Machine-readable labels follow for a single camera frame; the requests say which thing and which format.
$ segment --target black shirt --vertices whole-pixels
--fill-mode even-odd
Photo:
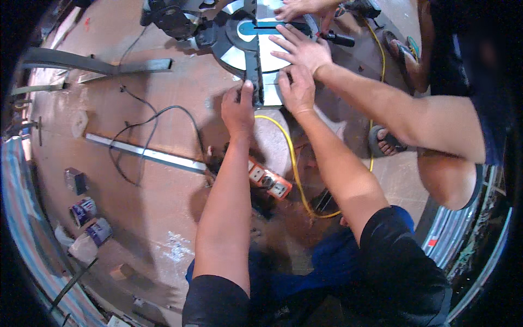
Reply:
[[[444,324],[452,290],[396,210],[383,208],[372,216],[360,248],[361,281],[302,291],[282,303],[268,301],[264,312],[249,312],[247,294],[230,280],[198,276],[189,287],[183,326],[300,325],[327,295],[365,326]]]

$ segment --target striped tarp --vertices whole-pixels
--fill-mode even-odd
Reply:
[[[42,241],[53,244],[55,253],[48,253],[49,257],[59,257],[61,249],[49,233],[52,230],[38,204],[21,137],[12,137],[2,144],[2,198],[7,224],[22,259],[40,289],[54,299],[71,277],[54,272],[42,251],[49,251]],[[42,240],[42,235],[49,239]],[[58,307],[63,315],[71,314],[66,323],[68,326],[105,326],[103,317],[78,284],[63,297]]]

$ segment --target black power cord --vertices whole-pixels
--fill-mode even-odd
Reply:
[[[138,37],[136,38],[136,40],[127,48],[127,50],[125,50],[125,52],[123,53],[122,55],[122,58],[120,59],[120,62],[118,63],[118,67],[117,67],[117,75],[119,76],[120,75],[120,65],[123,61],[123,59],[127,56],[127,54],[131,51],[131,49],[135,46],[135,44],[138,42],[138,40],[142,37],[142,35],[145,33],[145,30],[147,29],[147,26],[143,28],[142,32],[140,33],[140,35],[138,35]],[[167,110],[169,109],[172,109],[172,108],[178,108],[178,109],[181,109],[183,112],[185,112],[189,118],[191,119],[192,121],[192,125],[194,126],[195,128],[195,131],[196,131],[196,136],[198,138],[198,143],[200,145],[200,150],[201,150],[201,153],[202,153],[202,159],[204,160],[205,159],[205,156],[204,156],[204,149],[203,149],[203,142],[201,141],[202,137],[201,137],[201,134],[200,132],[198,131],[198,126],[196,125],[196,121],[194,119],[194,117],[190,114],[190,112],[188,112],[184,107],[182,106],[169,106],[169,107],[166,107],[160,111],[156,111],[156,109],[149,103],[147,102],[145,99],[142,99],[136,95],[134,95],[133,93],[131,93],[127,87],[125,85],[122,84],[122,82],[120,81],[120,79],[118,79],[118,83],[120,84],[120,92],[126,92],[127,94],[129,94],[130,96],[132,96],[133,98],[135,98],[136,100],[140,101],[141,103],[147,105],[153,112],[154,112],[154,115],[149,118],[148,120],[144,121],[144,122],[140,122],[140,123],[135,123],[135,124],[127,124],[126,122],[126,127],[124,129],[122,129],[121,131],[119,131],[115,137],[113,137],[113,139],[111,140],[111,143],[109,144],[109,156],[111,158],[111,161],[113,163],[113,165],[115,166],[116,170],[118,171],[118,173],[123,177],[123,179],[125,179],[127,182],[135,185],[135,186],[140,186],[140,181],[142,180],[142,172],[143,172],[143,166],[144,166],[144,162],[145,162],[145,158],[144,158],[144,153],[145,153],[145,150],[149,147],[149,143],[151,142],[151,139],[153,138],[153,135],[154,135],[154,132],[156,131],[156,127],[158,126],[158,116],[160,116],[162,113],[166,112]],[[153,126],[153,129],[151,131],[151,133],[149,134],[149,137],[147,138],[147,141],[145,142],[145,145],[143,147],[143,151],[142,153],[140,154],[140,169],[138,170],[138,177],[136,179],[136,182],[133,182],[131,179],[129,179],[127,177],[127,175],[125,175],[125,173],[123,172],[123,170],[121,169],[120,167],[120,158],[121,156],[118,156],[117,159],[115,159],[112,155],[112,149],[113,149],[113,143],[115,142],[116,138],[118,136],[120,136],[123,132],[125,132],[126,130],[130,129],[130,128],[133,128],[133,127],[136,127],[136,126],[141,126],[143,124],[146,124],[150,121],[154,120],[154,126]]]

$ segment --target foot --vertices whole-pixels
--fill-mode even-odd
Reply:
[[[391,40],[389,43],[389,46],[391,48],[391,56],[393,56],[394,59],[399,59],[399,57],[400,57],[400,55],[399,55],[400,49],[398,47],[398,43],[403,45],[404,47],[406,47],[403,43],[399,42],[398,40]],[[418,85],[420,84],[419,73],[418,73],[419,69],[420,69],[420,64],[416,62],[416,59],[410,52],[406,52],[406,51],[405,51],[405,67],[407,69],[408,78],[410,79],[410,82],[411,82],[411,83],[408,83],[409,81],[407,81],[407,84],[414,85],[416,90],[418,90]]]
[[[386,156],[391,156],[397,154],[397,151],[395,147],[389,145],[387,141],[385,141],[385,137],[388,133],[389,130],[387,128],[380,129],[378,131],[378,146],[380,147],[381,152],[383,152]]]

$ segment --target power outlet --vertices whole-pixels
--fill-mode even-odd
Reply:
[[[255,182],[259,182],[260,179],[263,177],[265,171],[260,166],[256,166],[253,168],[253,171],[249,174],[249,178],[252,179]]]
[[[284,184],[276,182],[276,184],[274,184],[274,186],[269,191],[277,197],[281,198],[281,196],[285,193],[286,190],[287,187]]]

